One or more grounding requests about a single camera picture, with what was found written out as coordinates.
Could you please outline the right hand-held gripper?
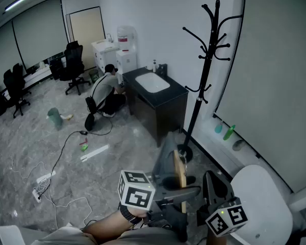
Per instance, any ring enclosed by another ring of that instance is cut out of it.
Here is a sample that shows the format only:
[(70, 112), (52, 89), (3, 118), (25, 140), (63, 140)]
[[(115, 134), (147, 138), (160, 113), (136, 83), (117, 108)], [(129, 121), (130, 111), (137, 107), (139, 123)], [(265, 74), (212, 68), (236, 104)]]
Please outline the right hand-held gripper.
[[(197, 225), (206, 224), (216, 237), (231, 234), (247, 223), (247, 215), (239, 197), (234, 197), (230, 181), (211, 170), (203, 176), (203, 197), (207, 205), (196, 212)], [(221, 204), (213, 212), (211, 205)]]

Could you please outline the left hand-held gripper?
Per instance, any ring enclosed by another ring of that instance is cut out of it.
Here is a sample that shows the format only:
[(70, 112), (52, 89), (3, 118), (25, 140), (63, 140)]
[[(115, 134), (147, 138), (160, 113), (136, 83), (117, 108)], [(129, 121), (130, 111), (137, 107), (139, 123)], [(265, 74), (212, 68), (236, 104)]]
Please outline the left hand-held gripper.
[[(173, 133), (168, 133), (161, 147), (160, 153), (152, 169), (154, 182), (164, 179), (178, 180), (174, 153), (177, 144)], [(164, 199), (172, 203), (181, 203), (199, 195), (200, 186), (189, 186), (166, 191)], [(146, 210), (147, 216), (142, 219), (145, 224), (165, 221), (164, 211), (158, 207), (157, 191), (148, 176), (141, 170), (122, 170), (118, 183), (120, 204), (127, 207)]]

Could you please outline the wooden clothes hanger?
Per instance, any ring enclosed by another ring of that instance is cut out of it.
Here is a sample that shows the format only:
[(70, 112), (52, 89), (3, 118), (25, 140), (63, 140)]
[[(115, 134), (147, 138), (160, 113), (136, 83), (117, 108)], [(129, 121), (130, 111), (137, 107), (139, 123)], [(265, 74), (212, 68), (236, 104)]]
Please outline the wooden clothes hanger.
[(186, 168), (180, 159), (178, 150), (173, 151), (173, 157), (175, 174), (178, 177), (176, 182), (178, 183), (180, 190), (185, 190), (185, 187), (187, 187)]

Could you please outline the person's left forearm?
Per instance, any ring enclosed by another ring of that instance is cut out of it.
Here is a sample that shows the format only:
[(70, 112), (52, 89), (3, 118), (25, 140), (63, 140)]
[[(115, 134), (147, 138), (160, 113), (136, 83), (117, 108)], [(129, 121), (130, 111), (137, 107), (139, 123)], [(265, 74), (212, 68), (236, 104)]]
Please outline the person's left forearm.
[[(134, 216), (144, 218), (146, 210), (127, 207)], [(98, 244), (117, 239), (121, 234), (130, 229), (133, 225), (125, 219), (119, 210), (93, 224), (88, 225), (82, 231), (90, 234)]]

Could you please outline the person's right forearm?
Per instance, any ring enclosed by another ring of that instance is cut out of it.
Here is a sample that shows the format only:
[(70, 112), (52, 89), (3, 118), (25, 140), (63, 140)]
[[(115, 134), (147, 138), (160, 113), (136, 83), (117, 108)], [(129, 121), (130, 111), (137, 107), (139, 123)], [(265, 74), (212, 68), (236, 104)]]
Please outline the person's right forearm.
[(218, 238), (211, 230), (208, 231), (206, 245), (219, 245)]

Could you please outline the white round chair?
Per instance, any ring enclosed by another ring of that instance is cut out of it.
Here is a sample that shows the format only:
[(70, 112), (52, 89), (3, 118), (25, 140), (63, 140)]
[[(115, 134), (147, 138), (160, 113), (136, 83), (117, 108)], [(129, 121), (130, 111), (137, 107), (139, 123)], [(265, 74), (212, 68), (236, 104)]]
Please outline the white round chair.
[(248, 218), (231, 236), (243, 245), (285, 245), (293, 216), (269, 173), (249, 165), (234, 176), (231, 185)]

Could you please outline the grey stone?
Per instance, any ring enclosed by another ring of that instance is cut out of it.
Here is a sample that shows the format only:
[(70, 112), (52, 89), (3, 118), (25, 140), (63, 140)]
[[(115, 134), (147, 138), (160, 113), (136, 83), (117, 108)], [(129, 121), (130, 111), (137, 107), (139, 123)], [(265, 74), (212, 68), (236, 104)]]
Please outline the grey stone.
[(244, 146), (245, 146), (245, 140), (241, 139), (241, 140), (237, 140), (233, 144), (232, 149), (233, 151), (240, 151)]

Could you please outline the green bottle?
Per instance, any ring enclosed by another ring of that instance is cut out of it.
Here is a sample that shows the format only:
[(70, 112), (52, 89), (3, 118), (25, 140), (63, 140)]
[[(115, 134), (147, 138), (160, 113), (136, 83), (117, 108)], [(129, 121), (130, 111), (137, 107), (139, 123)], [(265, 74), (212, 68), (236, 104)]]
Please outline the green bottle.
[(230, 136), (232, 135), (232, 133), (235, 130), (236, 125), (232, 125), (226, 132), (226, 134), (223, 137), (223, 140), (228, 140), (230, 138)]

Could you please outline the black vanity cabinet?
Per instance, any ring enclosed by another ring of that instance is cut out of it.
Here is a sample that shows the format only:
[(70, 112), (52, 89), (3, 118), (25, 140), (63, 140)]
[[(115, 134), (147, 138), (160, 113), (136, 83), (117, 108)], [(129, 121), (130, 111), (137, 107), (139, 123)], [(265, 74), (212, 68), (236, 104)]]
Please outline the black vanity cabinet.
[(168, 132), (183, 128), (188, 90), (168, 76), (159, 76), (170, 87), (157, 93), (149, 93), (135, 80), (149, 72), (153, 71), (142, 67), (123, 74), (122, 78), (130, 115), (135, 116), (147, 129), (159, 147)]

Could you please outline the white flat strip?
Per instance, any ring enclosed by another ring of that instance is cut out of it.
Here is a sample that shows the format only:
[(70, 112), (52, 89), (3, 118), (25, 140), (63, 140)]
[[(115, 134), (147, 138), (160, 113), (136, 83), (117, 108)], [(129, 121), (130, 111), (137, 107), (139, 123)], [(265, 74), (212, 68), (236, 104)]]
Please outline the white flat strip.
[(109, 148), (109, 145), (106, 144), (106, 145), (104, 145), (104, 146), (102, 146), (102, 147), (100, 147), (100, 148), (98, 148), (98, 149), (96, 149), (96, 150), (94, 150), (94, 151), (92, 151), (90, 153), (87, 153), (87, 154), (85, 154), (85, 155), (83, 155), (81, 157), (81, 161), (82, 162), (87, 161), (88, 159), (92, 158), (93, 156), (98, 155), (98, 154), (104, 152), (108, 148)]

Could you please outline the white sink basin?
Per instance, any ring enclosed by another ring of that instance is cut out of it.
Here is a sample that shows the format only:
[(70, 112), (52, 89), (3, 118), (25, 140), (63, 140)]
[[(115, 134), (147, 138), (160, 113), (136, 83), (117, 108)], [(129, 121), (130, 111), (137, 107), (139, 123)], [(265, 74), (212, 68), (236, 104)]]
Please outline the white sink basin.
[(157, 93), (170, 87), (170, 84), (153, 72), (140, 75), (135, 80), (149, 93)]

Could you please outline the black coat rack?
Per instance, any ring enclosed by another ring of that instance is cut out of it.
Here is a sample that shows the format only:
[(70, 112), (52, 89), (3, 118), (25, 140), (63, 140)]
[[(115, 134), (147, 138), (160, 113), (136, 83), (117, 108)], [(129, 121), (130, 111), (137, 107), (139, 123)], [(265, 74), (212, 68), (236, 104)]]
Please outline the black coat rack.
[(203, 69), (202, 69), (202, 74), (200, 78), (200, 83), (199, 87), (197, 90), (193, 90), (189, 87), (185, 87), (191, 92), (197, 92), (198, 97), (196, 98), (196, 102), (194, 105), (192, 117), (190, 120), (190, 124), (187, 130), (187, 134), (184, 140), (184, 143), (179, 144), (177, 146), (178, 148), (178, 154), (181, 159), (181, 161), (185, 164), (187, 162), (190, 162), (193, 158), (193, 151), (189, 147), (189, 140), (191, 137), (191, 134), (193, 132), (196, 120), (198, 118), (198, 114), (201, 108), (202, 103), (208, 103), (208, 101), (204, 97), (204, 92), (207, 91), (210, 88), (210, 85), (207, 86), (207, 80), (208, 80), (208, 75), (210, 72), (210, 67), (212, 64), (212, 59), (213, 56), (215, 55), (216, 48), (217, 48), (217, 43), (218, 43), (218, 27), (219, 27), (219, 8), (220, 8), (220, 0), (216, 0), (215, 2), (215, 12), (212, 12), (208, 5), (203, 4), (201, 6), (205, 11), (208, 13), (211, 21), (211, 32), (210, 32), (210, 39), (209, 39), (209, 44), (206, 45), (202, 39), (200, 39), (197, 35), (189, 31), (186, 27), (183, 27), (183, 30), (192, 35), (194, 38), (196, 38), (199, 42), (201, 42), (200, 48), (203, 50), (204, 55), (199, 55), (199, 59), (204, 60), (203, 64)]

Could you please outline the grey window blind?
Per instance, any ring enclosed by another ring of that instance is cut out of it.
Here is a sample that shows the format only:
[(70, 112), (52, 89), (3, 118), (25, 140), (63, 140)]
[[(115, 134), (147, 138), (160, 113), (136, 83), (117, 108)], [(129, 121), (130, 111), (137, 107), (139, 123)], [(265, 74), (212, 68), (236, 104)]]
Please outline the grey window blind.
[(61, 0), (39, 3), (16, 16), (12, 23), (27, 69), (66, 49), (68, 39)]
[(306, 187), (306, 0), (245, 0), (217, 115), (293, 192)]
[(9, 21), (0, 28), (0, 90), (5, 88), (4, 73), (15, 64), (22, 64), (14, 33), (12, 22)]

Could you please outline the white water dispenser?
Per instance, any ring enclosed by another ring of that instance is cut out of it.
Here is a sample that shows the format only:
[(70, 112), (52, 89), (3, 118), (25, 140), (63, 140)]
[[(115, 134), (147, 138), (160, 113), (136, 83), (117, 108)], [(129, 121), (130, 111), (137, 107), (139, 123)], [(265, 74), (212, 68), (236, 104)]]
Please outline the white water dispenser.
[(120, 74), (137, 69), (136, 52), (118, 50), (116, 52), (117, 69)]

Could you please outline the green waste bin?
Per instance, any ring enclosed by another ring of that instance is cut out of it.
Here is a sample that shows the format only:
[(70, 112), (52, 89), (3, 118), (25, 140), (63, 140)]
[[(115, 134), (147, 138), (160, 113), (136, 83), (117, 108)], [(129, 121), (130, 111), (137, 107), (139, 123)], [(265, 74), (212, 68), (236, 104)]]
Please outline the green waste bin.
[(89, 71), (89, 77), (91, 82), (94, 84), (99, 79), (99, 73), (97, 69), (92, 69)]

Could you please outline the green translucent bin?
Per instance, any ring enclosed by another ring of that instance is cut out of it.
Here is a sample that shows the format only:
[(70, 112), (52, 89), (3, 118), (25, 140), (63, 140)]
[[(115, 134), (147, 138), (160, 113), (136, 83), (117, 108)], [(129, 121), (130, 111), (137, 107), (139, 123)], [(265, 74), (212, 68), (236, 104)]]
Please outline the green translucent bin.
[(57, 130), (60, 130), (62, 128), (63, 119), (59, 113), (59, 110), (56, 107), (53, 107), (48, 111), (47, 117), (53, 122)]

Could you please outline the white sink cabinet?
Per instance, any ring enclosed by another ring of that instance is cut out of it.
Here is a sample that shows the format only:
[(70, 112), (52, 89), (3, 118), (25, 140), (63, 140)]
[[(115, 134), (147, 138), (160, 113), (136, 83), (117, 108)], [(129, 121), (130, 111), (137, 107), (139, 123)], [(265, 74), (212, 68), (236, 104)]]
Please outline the white sink cabinet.
[(94, 60), (96, 67), (102, 72), (105, 72), (105, 67), (108, 64), (113, 64), (117, 68), (116, 52), (119, 50), (119, 46), (115, 43), (111, 43), (108, 40), (100, 40), (92, 42), (92, 49), (94, 53)]

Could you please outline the clear water jug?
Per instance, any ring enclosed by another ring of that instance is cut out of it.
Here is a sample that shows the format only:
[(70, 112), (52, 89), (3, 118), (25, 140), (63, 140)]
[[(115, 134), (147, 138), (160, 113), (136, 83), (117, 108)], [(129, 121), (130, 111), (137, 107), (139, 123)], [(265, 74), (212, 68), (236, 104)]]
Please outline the clear water jug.
[(124, 52), (136, 51), (136, 30), (132, 26), (119, 26), (117, 28), (117, 40), (120, 50)]

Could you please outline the black office chair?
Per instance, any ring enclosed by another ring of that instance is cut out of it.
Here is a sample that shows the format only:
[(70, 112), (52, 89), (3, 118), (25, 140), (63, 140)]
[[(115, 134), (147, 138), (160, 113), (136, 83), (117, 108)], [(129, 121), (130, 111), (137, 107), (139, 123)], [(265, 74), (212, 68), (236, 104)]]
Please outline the black office chair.
[(76, 88), (78, 95), (81, 95), (79, 85), (88, 84), (91, 85), (90, 81), (85, 81), (81, 75), (85, 71), (85, 66), (82, 62), (83, 46), (79, 45), (77, 41), (69, 43), (64, 51), (66, 58), (66, 67), (60, 72), (59, 80), (68, 82), (68, 88), (65, 90), (65, 94), (72, 88)]
[(28, 93), (31, 94), (31, 92), (24, 89), (26, 82), (22, 72), (23, 66), (17, 63), (13, 66), (12, 70), (9, 69), (4, 73), (4, 85), (10, 97), (7, 101), (7, 106), (15, 106), (13, 118), (16, 118), (16, 113), (18, 111), (20, 115), (23, 116), (22, 107), (30, 105), (30, 102), (24, 99), (24, 96)]

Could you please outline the black computer tower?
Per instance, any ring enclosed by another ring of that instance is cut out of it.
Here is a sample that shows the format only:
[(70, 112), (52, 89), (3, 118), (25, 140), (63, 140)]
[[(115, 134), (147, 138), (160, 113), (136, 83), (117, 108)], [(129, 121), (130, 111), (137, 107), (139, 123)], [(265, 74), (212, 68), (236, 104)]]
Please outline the black computer tower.
[(52, 59), (49, 68), (54, 80), (58, 80), (65, 69), (61, 58)]

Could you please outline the beige door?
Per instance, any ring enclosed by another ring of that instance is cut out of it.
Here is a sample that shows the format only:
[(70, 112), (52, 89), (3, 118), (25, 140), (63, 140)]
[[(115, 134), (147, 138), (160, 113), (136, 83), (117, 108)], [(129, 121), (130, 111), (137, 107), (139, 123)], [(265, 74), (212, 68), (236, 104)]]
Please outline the beige door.
[(105, 39), (100, 7), (66, 14), (66, 22), (70, 42), (77, 41), (83, 46), (82, 62), (85, 70), (95, 68), (91, 43)]

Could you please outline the white low desk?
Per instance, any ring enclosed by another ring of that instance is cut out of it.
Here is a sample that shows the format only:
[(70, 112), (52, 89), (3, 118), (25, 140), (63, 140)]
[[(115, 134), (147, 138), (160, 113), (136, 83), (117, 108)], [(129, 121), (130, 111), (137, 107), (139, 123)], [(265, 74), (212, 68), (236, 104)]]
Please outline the white low desk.
[[(63, 67), (66, 67), (66, 58), (63, 57), (63, 58), (60, 58), (59, 60), (61, 60)], [(48, 78), (51, 75), (52, 75), (52, 72), (50, 70), (50, 67), (48, 64), (46, 64), (45, 68), (37, 69), (34, 74), (29, 74), (24, 77), (24, 80), (25, 80), (24, 89), (27, 89), (31, 87), (32, 85), (35, 85), (36, 83), (42, 81), (43, 79)], [(9, 95), (7, 89), (3, 90), (1, 93), (3, 96), (6, 96), (6, 97)]]

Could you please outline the white box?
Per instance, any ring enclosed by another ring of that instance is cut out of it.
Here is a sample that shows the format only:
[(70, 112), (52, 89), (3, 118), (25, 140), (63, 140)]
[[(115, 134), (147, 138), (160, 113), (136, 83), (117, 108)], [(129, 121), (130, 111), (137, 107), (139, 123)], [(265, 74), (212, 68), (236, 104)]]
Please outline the white box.
[(2, 245), (26, 245), (20, 229), (13, 226), (0, 226), (0, 240)]

